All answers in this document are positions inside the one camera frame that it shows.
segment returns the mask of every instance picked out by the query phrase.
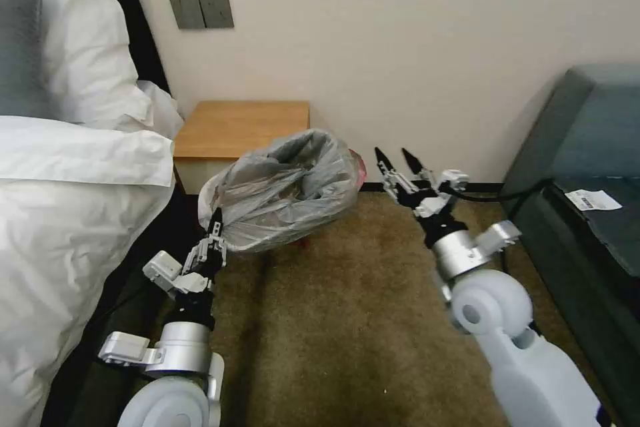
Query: nightstand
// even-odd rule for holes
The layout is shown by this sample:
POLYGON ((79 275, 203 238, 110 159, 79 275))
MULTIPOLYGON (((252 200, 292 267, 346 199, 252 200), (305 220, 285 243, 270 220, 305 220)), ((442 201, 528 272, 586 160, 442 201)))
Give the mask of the nightstand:
POLYGON ((188 194, 250 150, 309 128, 306 101, 202 101, 177 137, 173 160, 188 194))

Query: white duvet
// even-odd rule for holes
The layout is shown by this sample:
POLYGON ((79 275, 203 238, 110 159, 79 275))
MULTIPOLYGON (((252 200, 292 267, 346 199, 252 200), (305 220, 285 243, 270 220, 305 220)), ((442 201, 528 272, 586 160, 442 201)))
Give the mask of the white duvet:
POLYGON ((37 426, 106 277, 171 197, 172 142, 0 117, 0 151, 0 425, 37 426))

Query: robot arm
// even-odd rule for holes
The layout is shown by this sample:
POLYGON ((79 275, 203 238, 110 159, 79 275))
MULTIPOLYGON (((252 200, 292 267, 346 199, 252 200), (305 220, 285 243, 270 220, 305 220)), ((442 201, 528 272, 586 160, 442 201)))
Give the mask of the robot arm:
POLYGON ((472 239, 451 214, 455 197, 446 184, 464 190, 467 176, 447 170, 437 182, 419 160, 403 149, 412 172, 425 181, 418 188, 376 149, 385 191, 412 209, 425 232, 425 245, 437 260, 436 281, 452 321, 473 335, 491 366, 496 399, 513 427, 597 427, 603 409, 568 355, 531 328, 533 306, 514 278, 479 267, 515 243, 521 232, 510 222, 494 224, 472 239))
POLYGON ((157 380, 128 403, 118 427, 220 425, 220 391, 224 361, 209 349, 214 327, 211 316, 215 274, 226 264, 227 248, 220 233, 222 213, 214 213, 207 235, 191 250, 182 266, 160 251, 144 274, 175 300, 160 340, 112 332, 98 357, 106 363, 142 367, 157 380))

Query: plastic bag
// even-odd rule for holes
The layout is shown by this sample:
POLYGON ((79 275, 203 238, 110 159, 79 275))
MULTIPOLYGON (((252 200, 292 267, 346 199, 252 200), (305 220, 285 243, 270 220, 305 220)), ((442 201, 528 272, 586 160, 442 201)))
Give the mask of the plastic bag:
POLYGON ((200 224, 206 229, 220 206, 229 250, 260 252, 288 244, 356 202, 360 165, 355 152, 322 130, 277 139, 246 153, 202 187, 200 224))

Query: label sticker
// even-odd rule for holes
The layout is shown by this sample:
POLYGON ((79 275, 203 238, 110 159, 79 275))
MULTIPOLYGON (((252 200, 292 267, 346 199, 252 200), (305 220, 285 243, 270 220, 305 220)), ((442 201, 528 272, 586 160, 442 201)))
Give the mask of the label sticker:
POLYGON ((622 208, 622 205, 611 198, 604 190, 589 191, 579 189, 565 193, 565 195, 580 211, 617 210, 622 208))

